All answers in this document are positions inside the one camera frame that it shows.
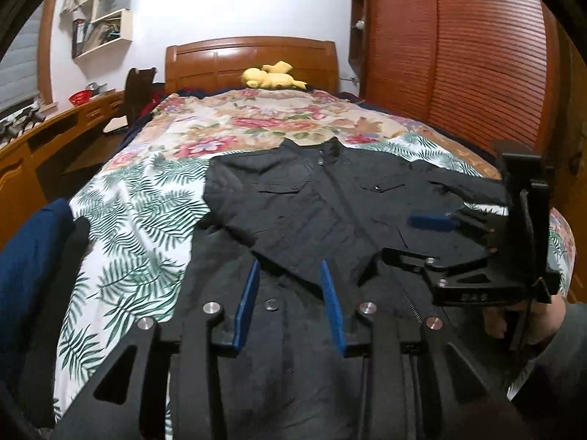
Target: bed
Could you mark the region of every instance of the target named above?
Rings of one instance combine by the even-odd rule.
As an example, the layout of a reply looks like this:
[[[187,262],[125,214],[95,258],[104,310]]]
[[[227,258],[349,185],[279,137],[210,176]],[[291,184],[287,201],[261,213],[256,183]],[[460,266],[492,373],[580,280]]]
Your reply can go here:
[[[233,89],[198,98],[181,88],[222,91],[240,85],[248,67],[285,60],[292,75],[319,89]],[[71,200],[90,220],[91,249],[71,294],[55,369],[57,420],[135,319],[168,320],[190,258],[194,223],[209,160],[234,151],[272,148],[287,137],[301,145],[335,136],[348,147],[387,151],[471,175],[498,177],[494,167],[415,120],[366,110],[335,97],[333,42],[283,37],[202,41],[167,49],[172,94],[130,145]],[[551,212],[550,262],[568,289],[575,258],[572,233]],[[172,435],[169,417],[166,433]]]

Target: floral bedspread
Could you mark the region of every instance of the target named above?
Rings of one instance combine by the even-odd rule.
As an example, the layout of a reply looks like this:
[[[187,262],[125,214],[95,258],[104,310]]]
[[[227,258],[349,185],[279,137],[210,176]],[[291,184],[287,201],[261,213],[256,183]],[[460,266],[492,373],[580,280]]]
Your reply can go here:
[[[301,145],[333,136],[347,147],[426,160],[471,175],[498,172],[425,124],[364,110],[322,91],[245,89],[197,99],[169,96],[152,122],[71,200],[90,220],[85,257],[63,321],[55,368],[59,420],[134,320],[172,314],[190,259],[209,159],[232,151]],[[575,244],[564,218],[551,213],[550,262],[568,289]],[[171,422],[166,417],[167,436]]]

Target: person's hand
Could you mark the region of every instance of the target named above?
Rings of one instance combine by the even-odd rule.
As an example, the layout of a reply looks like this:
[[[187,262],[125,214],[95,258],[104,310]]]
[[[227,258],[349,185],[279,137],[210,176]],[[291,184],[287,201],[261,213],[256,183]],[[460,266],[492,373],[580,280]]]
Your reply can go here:
[[[505,311],[525,311],[528,302],[519,302],[508,307],[486,307],[483,309],[485,332],[491,337],[503,339],[506,335],[507,323]],[[528,314],[528,327],[525,334],[526,344],[538,344],[555,334],[560,328],[566,314],[566,302],[561,294],[553,296],[552,304],[532,301]]]

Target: yellow plush toy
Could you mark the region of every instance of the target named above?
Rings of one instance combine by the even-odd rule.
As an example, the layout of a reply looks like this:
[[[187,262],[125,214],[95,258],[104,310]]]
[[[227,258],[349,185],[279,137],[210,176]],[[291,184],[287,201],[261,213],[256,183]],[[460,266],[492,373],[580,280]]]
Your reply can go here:
[[[241,76],[241,80],[248,87],[257,89],[274,89],[276,87],[298,87],[300,89],[306,89],[306,83],[302,81],[296,81],[287,72],[292,67],[284,62],[280,61],[273,66],[266,64],[263,69],[250,68],[247,69]]]

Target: window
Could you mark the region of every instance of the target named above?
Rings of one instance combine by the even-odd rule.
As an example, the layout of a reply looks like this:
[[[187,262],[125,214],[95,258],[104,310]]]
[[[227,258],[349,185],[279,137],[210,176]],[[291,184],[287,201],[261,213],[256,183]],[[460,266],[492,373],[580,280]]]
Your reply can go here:
[[[19,31],[0,61],[0,120],[37,96],[51,104],[49,46],[55,0],[45,0]]]

